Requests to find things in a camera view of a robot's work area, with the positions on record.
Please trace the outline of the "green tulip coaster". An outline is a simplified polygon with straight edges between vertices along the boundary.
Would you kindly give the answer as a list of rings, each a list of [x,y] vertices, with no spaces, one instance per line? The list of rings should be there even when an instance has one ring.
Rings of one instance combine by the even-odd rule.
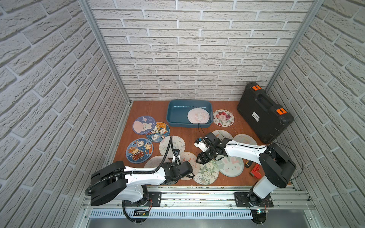
[[[210,161],[201,165],[199,171],[193,177],[193,180],[200,185],[213,184],[219,176],[219,166],[216,161]]]

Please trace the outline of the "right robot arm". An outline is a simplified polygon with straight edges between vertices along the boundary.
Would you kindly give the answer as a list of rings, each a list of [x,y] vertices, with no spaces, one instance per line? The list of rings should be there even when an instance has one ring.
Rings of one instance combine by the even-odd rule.
[[[251,145],[229,138],[220,140],[213,133],[208,133],[196,139],[194,145],[202,150],[197,155],[199,164],[207,164],[222,155],[249,160],[262,167],[265,175],[244,196],[252,207],[262,204],[268,207],[269,194],[277,188],[286,188],[296,169],[294,161],[275,143]]]

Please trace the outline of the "pink unicorn coaster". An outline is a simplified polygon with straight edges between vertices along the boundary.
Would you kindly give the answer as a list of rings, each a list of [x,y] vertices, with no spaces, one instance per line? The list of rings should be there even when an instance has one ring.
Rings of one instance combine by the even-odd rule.
[[[202,108],[193,108],[187,114],[192,124],[206,124],[210,120],[210,114]]]

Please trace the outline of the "pink round bunny coaster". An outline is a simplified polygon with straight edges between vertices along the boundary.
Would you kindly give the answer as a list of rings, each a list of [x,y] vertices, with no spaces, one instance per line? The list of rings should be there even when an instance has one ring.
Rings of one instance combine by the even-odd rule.
[[[163,159],[163,156],[155,156],[146,162],[144,168],[157,168],[161,162],[165,163],[168,161],[168,159]]]

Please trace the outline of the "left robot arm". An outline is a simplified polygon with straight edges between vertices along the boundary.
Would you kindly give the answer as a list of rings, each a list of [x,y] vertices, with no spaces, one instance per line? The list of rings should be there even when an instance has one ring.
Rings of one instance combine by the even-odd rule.
[[[180,179],[195,176],[191,164],[165,162],[155,168],[131,168],[117,161],[91,175],[85,195],[90,196],[91,206],[100,206],[115,197],[144,205],[150,200],[148,185],[173,185]]]

